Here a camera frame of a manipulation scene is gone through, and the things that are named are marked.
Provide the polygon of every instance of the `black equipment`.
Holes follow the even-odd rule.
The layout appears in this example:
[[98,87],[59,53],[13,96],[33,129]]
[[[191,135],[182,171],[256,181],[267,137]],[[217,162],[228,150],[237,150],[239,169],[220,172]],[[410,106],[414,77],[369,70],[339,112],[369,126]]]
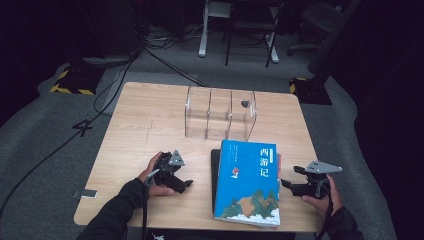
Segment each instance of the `black equipment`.
[[175,150],[173,154],[170,152],[162,153],[153,171],[147,176],[147,183],[150,185],[150,181],[153,177],[156,185],[163,184],[176,192],[183,193],[186,188],[190,187],[193,180],[182,181],[177,178],[174,173],[184,165],[184,160],[177,150]]
[[293,196],[308,195],[321,199],[330,192],[330,181],[327,173],[340,172],[341,167],[336,167],[327,163],[312,161],[306,168],[294,166],[294,171],[306,175],[306,184],[292,184],[289,181],[281,180],[283,187],[289,188]]

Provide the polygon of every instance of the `wooden table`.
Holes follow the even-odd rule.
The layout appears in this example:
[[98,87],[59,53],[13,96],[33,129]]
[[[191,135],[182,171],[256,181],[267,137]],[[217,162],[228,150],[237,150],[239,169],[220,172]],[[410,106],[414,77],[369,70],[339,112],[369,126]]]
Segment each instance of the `wooden table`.
[[[255,226],[213,219],[211,207],[210,151],[220,141],[187,138],[184,108],[188,86],[146,83],[125,84],[86,189],[96,198],[82,198],[75,223],[87,225],[121,187],[137,177],[158,151],[177,149],[186,165],[176,172],[194,183],[183,194],[154,197],[148,202],[148,227],[211,230],[255,230]],[[300,105],[291,94],[255,92],[257,120],[249,141],[273,142],[282,155],[282,177],[306,183],[293,166],[306,167],[316,159]],[[280,188],[281,226],[278,231],[318,232],[322,221],[313,207]],[[142,210],[134,212],[129,226],[142,225]]]

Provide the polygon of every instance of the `book title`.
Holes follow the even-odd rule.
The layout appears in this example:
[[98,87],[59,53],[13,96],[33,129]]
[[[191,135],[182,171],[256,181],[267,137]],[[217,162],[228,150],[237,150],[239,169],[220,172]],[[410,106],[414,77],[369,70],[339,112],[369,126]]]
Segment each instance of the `book title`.
[[268,149],[268,148],[261,148],[260,153],[259,153],[259,165],[260,167],[260,173],[259,175],[261,177],[269,177],[269,164],[272,164],[274,161],[274,152],[273,149]]

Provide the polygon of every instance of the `clear acrylic box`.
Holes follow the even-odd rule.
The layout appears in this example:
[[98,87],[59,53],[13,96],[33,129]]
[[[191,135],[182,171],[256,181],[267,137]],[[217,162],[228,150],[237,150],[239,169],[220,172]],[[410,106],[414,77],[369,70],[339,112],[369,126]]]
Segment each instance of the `clear acrylic box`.
[[189,87],[185,136],[248,141],[256,122],[253,91]]

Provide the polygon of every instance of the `blue book cover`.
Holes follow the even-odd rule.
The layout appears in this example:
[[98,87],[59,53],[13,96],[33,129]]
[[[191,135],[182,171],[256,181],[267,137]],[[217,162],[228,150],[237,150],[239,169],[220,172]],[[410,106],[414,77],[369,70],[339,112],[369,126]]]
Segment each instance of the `blue book cover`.
[[279,226],[278,169],[275,144],[223,140],[215,219]]

